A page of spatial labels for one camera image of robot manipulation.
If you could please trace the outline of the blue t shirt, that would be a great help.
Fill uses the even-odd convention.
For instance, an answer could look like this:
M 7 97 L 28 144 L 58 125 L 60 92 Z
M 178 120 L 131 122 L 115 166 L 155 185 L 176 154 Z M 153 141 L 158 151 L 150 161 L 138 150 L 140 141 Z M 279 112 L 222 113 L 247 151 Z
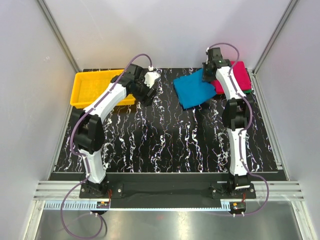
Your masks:
M 201 105 L 217 94 L 211 83 L 203 81 L 202 68 L 190 75 L 174 79 L 173 86 L 179 103 L 185 110 Z

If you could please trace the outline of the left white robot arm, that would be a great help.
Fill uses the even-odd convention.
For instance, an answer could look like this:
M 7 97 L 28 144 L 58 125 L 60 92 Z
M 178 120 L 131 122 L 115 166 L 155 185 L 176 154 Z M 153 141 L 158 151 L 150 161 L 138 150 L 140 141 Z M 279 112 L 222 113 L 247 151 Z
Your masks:
M 161 75 L 151 66 L 144 69 L 130 64 L 110 79 L 106 90 L 93 103 L 77 110 L 71 116 L 74 129 L 70 137 L 70 149 L 83 160 L 86 175 L 81 181 L 81 186 L 85 192 L 97 198 L 103 198 L 109 193 L 108 178 L 101 154 L 106 140 L 103 122 L 129 95 L 146 107 L 152 105 L 157 94 L 155 83 L 160 77 Z

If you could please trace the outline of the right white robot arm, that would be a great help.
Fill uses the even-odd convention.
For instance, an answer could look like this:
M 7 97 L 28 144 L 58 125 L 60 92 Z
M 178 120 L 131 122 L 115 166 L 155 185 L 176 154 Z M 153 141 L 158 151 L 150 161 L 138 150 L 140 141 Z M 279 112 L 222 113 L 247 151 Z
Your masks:
M 202 80 L 217 80 L 226 97 L 222 113 L 222 123 L 226 128 L 230 143 L 230 163 L 225 190 L 232 198 L 239 198 L 250 189 L 246 155 L 246 134 L 253 118 L 251 104 L 241 90 L 233 68 L 238 63 L 231 63 L 222 56 L 219 44 L 206 49 L 207 59 L 202 63 Z

